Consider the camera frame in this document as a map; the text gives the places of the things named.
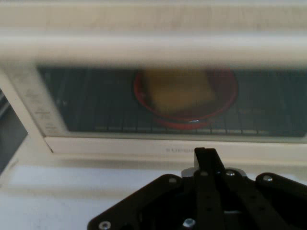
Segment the white oven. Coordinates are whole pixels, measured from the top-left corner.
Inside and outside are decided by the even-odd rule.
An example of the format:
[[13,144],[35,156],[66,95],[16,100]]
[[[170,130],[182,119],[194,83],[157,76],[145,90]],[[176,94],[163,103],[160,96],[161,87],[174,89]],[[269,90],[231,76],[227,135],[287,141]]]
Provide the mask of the white oven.
[[210,147],[226,162],[306,165],[306,12],[302,1],[0,2],[0,88],[55,156],[184,162]]

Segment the red bowl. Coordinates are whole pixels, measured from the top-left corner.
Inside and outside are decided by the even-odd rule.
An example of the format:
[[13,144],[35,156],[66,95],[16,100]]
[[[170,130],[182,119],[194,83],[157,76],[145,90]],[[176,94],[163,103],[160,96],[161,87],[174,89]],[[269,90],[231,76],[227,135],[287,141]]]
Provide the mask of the red bowl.
[[150,99],[142,83],[142,72],[134,80],[133,90],[138,102],[155,115],[155,121],[167,128],[191,130],[207,126],[214,117],[230,108],[238,94],[236,77],[229,70],[208,70],[209,84],[217,99],[174,115],[163,115],[150,105]]

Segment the white countertop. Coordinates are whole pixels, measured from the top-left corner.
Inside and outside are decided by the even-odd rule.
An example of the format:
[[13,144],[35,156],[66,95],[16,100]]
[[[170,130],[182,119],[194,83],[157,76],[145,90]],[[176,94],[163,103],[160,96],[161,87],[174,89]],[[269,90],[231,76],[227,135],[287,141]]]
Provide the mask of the white countertop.
[[[180,175],[190,166],[61,160],[41,153],[26,137],[0,177],[0,228],[85,230],[93,217],[158,176]],[[227,166],[252,179],[270,171],[307,184],[306,167]]]

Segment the screw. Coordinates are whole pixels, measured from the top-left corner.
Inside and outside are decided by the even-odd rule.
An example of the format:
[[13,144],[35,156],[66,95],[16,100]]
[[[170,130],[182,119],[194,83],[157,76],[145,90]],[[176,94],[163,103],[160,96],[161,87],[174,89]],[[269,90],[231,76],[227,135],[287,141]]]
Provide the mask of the screw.
[[177,180],[176,180],[176,178],[172,177],[172,178],[169,178],[168,182],[175,184],[175,183],[177,183]]
[[195,220],[189,218],[183,222],[182,226],[185,228],[191,229],[194,227],[195,224],[196,224]]
[[234,171],[231,171],[231,170],[228,170],[228,171],[226,171],[226,175],[227,175],[227,176],[234,176],[234,175],[235,175],[235,172],[234,172]]
[[273,178],[271,176],[265,175],[263,177],[263,180],[266,181],[266,182],[271,182],[273,180]]
[[103,221],[98,225],[100,230],[109,230],[111,229],[111,223],[109,221]]

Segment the oven door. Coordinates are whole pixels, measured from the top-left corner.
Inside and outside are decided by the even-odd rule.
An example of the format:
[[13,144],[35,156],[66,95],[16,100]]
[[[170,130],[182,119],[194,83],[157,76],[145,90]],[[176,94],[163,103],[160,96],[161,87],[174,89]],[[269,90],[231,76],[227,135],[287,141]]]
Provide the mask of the oven door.
[[205,146],[226,161],[306,162],[305,34],[3,41],[7,57],[20,52],[2,62],[3,75],[53,153],[191,161]]

